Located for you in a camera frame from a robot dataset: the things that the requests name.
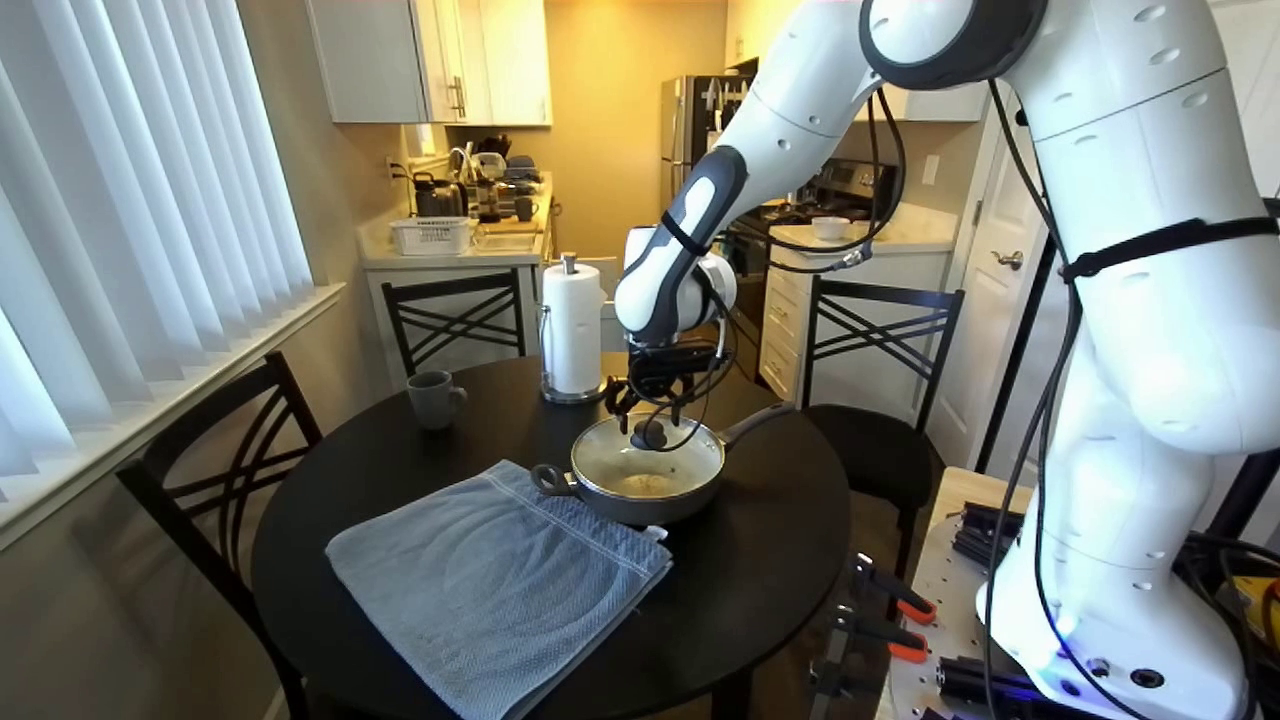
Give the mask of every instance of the white blinds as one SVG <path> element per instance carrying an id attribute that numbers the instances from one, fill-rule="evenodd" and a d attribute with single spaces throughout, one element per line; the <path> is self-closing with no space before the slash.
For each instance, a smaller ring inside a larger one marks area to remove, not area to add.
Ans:
<path id="1" fill-rule="evenodd" d="M 309 292 L 238 0 L 0 0 L 0 500 Z"/>

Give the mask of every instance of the bowl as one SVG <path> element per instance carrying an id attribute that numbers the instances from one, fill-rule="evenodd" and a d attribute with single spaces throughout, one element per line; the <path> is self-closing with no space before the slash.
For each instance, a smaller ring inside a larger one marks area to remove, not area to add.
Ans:
<path id="1" fill-rule="evenodd" d="M 818 218 L 808 219 L 812 225 L 812 237 L 821 244 L 846 244 L 846 233 L 849 233 L 849 218 Z"/>

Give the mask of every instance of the black table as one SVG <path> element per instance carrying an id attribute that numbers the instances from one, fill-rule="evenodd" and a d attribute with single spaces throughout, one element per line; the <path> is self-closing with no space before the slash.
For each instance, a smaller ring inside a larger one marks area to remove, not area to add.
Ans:
<path id="1" fill-rule="evenodd" d="M 453 718 L 366 621 L 324 544 L 367 516 L 486 474 L 493 459 L 570 466 L 597 406 L 539 399 L 539 366 L 456 377 L 472 399 L 444 437 L 390 396 L 335 428 L 276 492 L 253 560 L 259 617 L 283 656 L 331 701 L 376 718 Z M 705 406 L 712 428 L 774 406 L 727 377 Z M 538 718 L 639 718 L 716 693 L 716 718 L 747 718 L 747 677 L 825 606 L 846 560 L 846 475 L 804 415 L 734 445 L 721 495 L 672 526 L 678 568 L 538 710 Z"/>

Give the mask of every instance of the chair back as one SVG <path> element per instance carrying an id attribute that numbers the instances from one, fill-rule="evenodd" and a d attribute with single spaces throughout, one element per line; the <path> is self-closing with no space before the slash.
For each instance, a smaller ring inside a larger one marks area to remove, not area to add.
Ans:
<path id="1" fill-rule="evenodd" d="M 818 366 L 849 353 L 879 353 L 919 381 L 913 428 L 925 433 L 939 372 L 950 366 L 960 303 L 960 287 L 927 292 L 818 276 L 800 410 L 812 406 Z"/>
<path id="2" fill-rule="evenodd" d="M 238 447 L 212 466 L 210 445 L 224 437 L 234 437 Z M 283 357 L 271 353 L 265 366 L 219 386 L 180 419 L 171 419 L 131 466 L 118 474 L 146 514 L 259 636 L 279 672 L 292 718 L 304 718 L 300 677 L 276 654 L 255 617 L 253 589 L 246 580 L 250 547 L 242 547 L 242 532 L 250 521 L 250 500 L 259 489 L 279 486 L 316 445 L 321 423 Z"/>
<path id="3" fill-rule="evenodd" d="M 519 269 L 434 283 L 385 283 L 385 303 L 404 377 L 456 342 L 527 357 Z"/>

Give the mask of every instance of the blue towel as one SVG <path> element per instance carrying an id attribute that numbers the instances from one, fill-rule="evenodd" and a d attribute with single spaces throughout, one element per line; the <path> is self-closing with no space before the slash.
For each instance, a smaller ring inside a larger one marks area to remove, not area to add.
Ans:
<path id="1" fill-rule="evenodd" d="M 512 459 L 346 527 L 329 560 L 470 720 L 524 718 L 672 568 L 662 539 L 544 495 Z"/>

